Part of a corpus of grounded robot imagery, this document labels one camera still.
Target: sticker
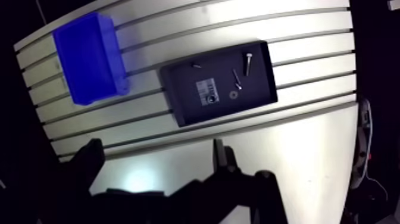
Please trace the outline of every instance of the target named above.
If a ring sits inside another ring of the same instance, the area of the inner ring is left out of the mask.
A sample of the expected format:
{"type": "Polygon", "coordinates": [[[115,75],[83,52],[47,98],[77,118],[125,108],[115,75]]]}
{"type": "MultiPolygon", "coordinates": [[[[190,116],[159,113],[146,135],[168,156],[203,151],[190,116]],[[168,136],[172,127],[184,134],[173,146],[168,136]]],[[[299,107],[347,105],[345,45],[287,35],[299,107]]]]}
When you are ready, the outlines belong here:
{"type": "Polygon", "coordinates": [[[200,82],[196,82],[196,86],[197,91],[199,92],[202,106],[220,102],[220,97],[218,96],[217,87],[215,85],[214,79],[206,79],[200,82]]]}

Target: screw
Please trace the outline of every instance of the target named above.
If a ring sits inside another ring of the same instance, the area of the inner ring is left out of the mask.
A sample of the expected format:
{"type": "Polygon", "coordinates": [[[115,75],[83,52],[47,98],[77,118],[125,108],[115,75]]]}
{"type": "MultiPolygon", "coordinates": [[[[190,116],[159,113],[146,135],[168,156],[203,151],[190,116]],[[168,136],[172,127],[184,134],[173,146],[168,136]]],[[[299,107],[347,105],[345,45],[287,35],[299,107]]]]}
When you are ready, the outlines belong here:
{"type": "Polygon", "coordinates": [[[247,57],[246,76],[249,76],[249,73],[250,73],[250,62],[251,62],[251,58],[253,57],[253,54],[247,53],[246,57],[247,57]]]}
{"type": "Polygon", "coordinates": [[[236,72],[235,69],[232,69],[232,72],[233,72],[233,76],[235,77],[235,80],[236,80],[235,86],[237,87],[238,90],[241,90],[243,87],[242,87],[242,84],[241,84],[241,82],[239,80],[238,73],[236,72]]]}
{"type": "Polygon", "coordinates": [[[196,68],[196,69],[201,69],[202,68],[202,66],[200,66],[199,64],[192,64],[192,67],[193,68],[196,68]]]}

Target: label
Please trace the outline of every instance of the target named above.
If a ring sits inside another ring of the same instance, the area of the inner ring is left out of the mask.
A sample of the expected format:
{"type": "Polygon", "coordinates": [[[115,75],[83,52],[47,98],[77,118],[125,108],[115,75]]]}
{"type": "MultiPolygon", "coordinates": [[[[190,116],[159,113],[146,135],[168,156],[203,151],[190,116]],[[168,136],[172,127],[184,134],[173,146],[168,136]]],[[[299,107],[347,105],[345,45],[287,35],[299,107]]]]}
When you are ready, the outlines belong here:
{"type": "Polygon", "coordinates": [[[196,82],[196,86],[202,106],[220,102],[214,79],[206,79],[196,82]]]}

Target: blue plastic bin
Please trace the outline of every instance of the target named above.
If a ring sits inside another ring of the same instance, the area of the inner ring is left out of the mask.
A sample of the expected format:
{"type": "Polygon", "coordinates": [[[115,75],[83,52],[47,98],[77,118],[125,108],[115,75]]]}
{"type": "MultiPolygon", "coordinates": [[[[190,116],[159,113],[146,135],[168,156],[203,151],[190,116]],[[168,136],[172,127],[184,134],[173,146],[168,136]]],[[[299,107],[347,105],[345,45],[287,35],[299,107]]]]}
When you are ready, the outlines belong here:
{"type": "Polygon", "coordinates": [[[113,21],[90,13],[53,32],[58,56],[75,104],[126,95],[126,72],[113,21]]]}

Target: slatwall groove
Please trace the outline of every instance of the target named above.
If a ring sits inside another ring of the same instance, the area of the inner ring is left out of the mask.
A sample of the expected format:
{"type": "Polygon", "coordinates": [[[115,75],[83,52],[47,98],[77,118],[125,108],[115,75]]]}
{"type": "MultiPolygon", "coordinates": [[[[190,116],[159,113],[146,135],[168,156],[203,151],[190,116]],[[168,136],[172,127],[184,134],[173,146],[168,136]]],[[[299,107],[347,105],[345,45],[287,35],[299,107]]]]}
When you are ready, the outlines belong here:
{"type": "Polygon", "coordinates": [[[293,88],[282,89],[278,91],[278,103],[232,114],[230,116],[224,116],[219,119],[210,120],[197,125],[178,128],[172,115],[165,115],[52,142],[52,146],[57,154],[65,154],[68,153],[66,152],[68,150],[77,150],[90,138],[101,138],[104,142],[104,145],[124,142],[128,140],[126,138],[129,138],[133,141],[134,139],[147,138],[148,136],[160,135],[163,133],[174,132],[176,130],[186,130],[193,127],[200,127],[205,123],[210,124],[220,120],[229,120],[231,118],[237,119],[238,117],[242,117],[244,114],[254,114],[259,113],[260,111],[267,112],[268,110],[275,110],[279,107],[286,107],[291,104],[298,104],[300,102],[329,97],[331,95],[342,94],[344,92],[350,92],[353,90],[355,90],[354,74],[351,76],[339,77],[300,85],[293,88]]]}
{"type": "Polygon", "coordinates": [[[277,89],[281,89],[351,74],[356,69],[355,65],[355,54],[344,54],[275,66],[273,72],[277,89]]]}
{"type": "Polygon", "coordinates": [[[175,38],[180,38],[183,36],[192,35],[192,34],[196,34],[196,33],[206,32],[209,30],[224,28],[227,26],[240,25],[240,24],[244,24],[244,23],[252,23],[252,22],[256,22],[256,21],[269,20],[269,19],[274,19],[274,18],[290,17],[290,16],[295,16],[295,15],[310,15],[310,14],[337,13],[337,12],[346,12],[346,8],[344,8],[344,7],[320,8],[320,9],[312,9],[312,10],[299,10],[299,11],[291,11],[291,12],[284,12],[284,13],[277,13],[277,14],[259,15],[259,16],[255,16],[255,17],[249,17],[249,18],[240,18],[240,19],[235,19],[235,20],[230,20],[230,21],[224,21],[221,23],[195,27],[195,28],[191,28],[191,29],[189,28],[189,29],[185,29],[182,31],[178,31],[178,32],[169,31],[169,33],[167,32],[164,34],[161,34],[159,32],[156,35],[147,35],[147,36],[153,36],[153,37],[147,38],[150,40],[143,41],[141,39],[139,41],[139,43],[134,43],[136,41],[135,39],[124,38],[126,36],[129,37],[130,34],[135,31],[135,27],[132,27],[131,29],[124,29],[120,32],[117,32],[117,37],[118,37],[118,40],[120,43],[120,48],[121,48],[122,52],[129,52],[129,51],[143,48],[143,47],[153,45],[156,43],[161,43],[164,41],[169,41],[169,40],[172,40],[175,38]]]}
{"type": "Polygon", "coordinates": [[[198,2],[189,3],[187,5],[182,5],[182,6],[179,6],[179,7],[176,7],[176,8],[171,8],[169,10],[160,11],[158,13],[154,13],[154,14],[147,15],[147,16],[144,16],[144,17],[140,17],[140,18],[137,18],[137,19],[134,19],[134,20],[130,20],[130,21],[127,21],[127,22],[124,22],[124,23],[121,23],[121,24],[117,24],[115,26],[115,29],[116,30],[121,30],[123,28],[129,27],[129,26],[133,26],[135,24],[142,23],[144,21],[153,20],[155,18],[160,18],[160,17],[163,17],[165,15],[179,13],[181,11],[189,10],[189,9],[192,9],[192,8],[203,7],[203,6],[206,6],[206,5],[216,4],[216,3],[219,3],[219,2],[226,2],[226,1],[231,1],[231,0],[200,0],[198,2]]]}
{"type": "Polygon", "coordinates": [[[114,123],[108,124],[108,125],[102,125],[102,126],[94,127],[94,128],[91,128],[91,129],[81,130],[81,131],[78,131],[78,132],[74,132],[72,134],[63,135],[63,136],[60,136],[60,137],[57,137],[57,138],[54,138],[54,139],[50,139],[50,141],[51,142],[60,141],[60,140],[63,140],[63,139],[68,139],[68,138],[74,137],[74,136],[84,135],[86,133],[96,132],[98,130],[108,129],[108,128],[111,128],[111,127],[125,125],[125,124],[128,124],[128,123],[139,122],[141,120],[147,120],[147,119],[151,119],[151,118],[154,118],[154,117],[160,117],[160,116],[167,115],[167,114],[171,114],[171,111],[170,110],[164,110],[164,111],[160,111],[160,112],[156,112],[156,113],[149,113],[149,114],[141,116],[141,117],[135,117],[135,118],[131,118],[131,119],[128,119],[128,120],[123,120],[123,121],[120,121],[120,122],[114,122],[114,123]]]}
{"type": "Polygon", "coordinates": [[[279,61],[279,62],[273,63],[272,65],[273,65],[273,67],[287,66],[290,64],[303,63],[303,62],[307,62],[307,61],[319,60],[319,59],[340,56],[340,55],[346,55],[346,54],[351,54],[351,53],[354,53],[354,51],[346,50],[346,51],[330,52],[330,53],[325,53],[325,54],[312,55],[309,57],[296,58],[296,59],[287,60],[287,61],[279,61]]]}
{"type": "Polygon", "coordinates": [[[97,101],[87,106],[76,105],[73,103],[71,97],[67,97],[62,100],[55,101],[52,104],[39,107],[36,109],[36,112],[42,122],[47,122],[62,116],[67,116],[69,114],[84,113],[84,111],[90,111],[94,108],[102,108],[108,105],[113,105],[118,101],[126,101],[129,98],[145,97],[147,95],[161,92],[162,86],[155,70],[130,76],[128,77],[128,81],[130,83],[130,92],[126,96],[113,97],[102,101],[97,101]]]}
{"type": "Polygon", "coordinates": [[[57,74],[55,74],[55,75],[52,75],[52,76],[50,76],[50,77],[48,77],[48,78],[46,78],[46,79],[44,79],[44,80],[41,80],[41,81],[39,81],[39,82],[33,84],[32,86],[29,86],[29,88],[30,88],[30,89],[36,89],[36,88],[38,88],[38,87],[40,87],[40,86],[42,86],[42,85],[44,85],[44,84],[46,84],[46,83],[48,83],[48,82],[51,82],[51,81],[53,81],[53,80],[55,80],[55,79],[62,78],[62,77],[64,77],[64,73],[63,73],[63,72],[60,72],[60,73],[57,73],[57,74]]]}
{"type": "Polygon", "coordinates": [[[319,82],[319,81],[324,81],[324,80],[328,80],[328,79],[334,79],[334,78],[338,78],[338,77],[343,77],[343,76],[349,76],[354,74],[355,71],[346,71],[346,72],[342,72],[342,73],[336,73],[336,74],[331,74],[328,76],[322,76],[322,77],[315,77],[312,79],[304,79],[301,81],[297,81],[297,82],[292,82],[292,83],[288,83],[285,85],[277,85],[276,89],[286,89],[286,88],[290,88],[290,87],[294,87],[294,86],[299,86],[299,85],[304,85],[304,84],[309,84],[309,83],[313,83],[313,82],[319,82]]]}
{"type": "Polygon", "coordinates": [[[115,101],[105,102],[103,104],[98,104],[98,105],[95,105],[93,107],[84,108],[82,110],[78,110],[76,112],[72,112],[70,114],[66,114],[66,115],[57,117],[55,119],[47,120],[47,121],[43,122],[43,125],[49,125],[49,124],[58,122],[60,120],[64,120],[64,119],[68,119],[68,118],[71,118],[71,117],[74,117],[74,116],[78,116],[80,114],[84,114],[84,113],[87,113],[87,112],[99,110],[99,109],[102,109],[102,108],[105,108],[105,107],[110,107],[110,106],[113,106],[115,104],[120,104],[122,102],[131,101],[131,100],[139,99],[139,98],[142,98],[142,97],[147,97],[147,96],[154,95],[154,94],[159,94],[159,93],[162,93],[162,92],[163,92],[163,89],[155,89],[155,90],[152,90],[152,91],[147,91],[147,92],[144,92],[144,93],[141,93],[141,94],[137,94],[137,95],[133,95],[133,96],[129,96],[129,97],[121,97],[119,99],[116,99],[115,101]]]}
{"type": "Polygon", "coordinates": [[[141,117],[147,117],[148,114],[157,114],[168,110],[169,107],[164,94],[159,93],[133,101],[114,104],[101,110],[93,110],[45,125],[43,128],[48,138],[60,139],[65,138],[67,135],[88,132],[87,130],[99,130],[110,124],[121,123],[126,120],[137,120],[141,117]]]}

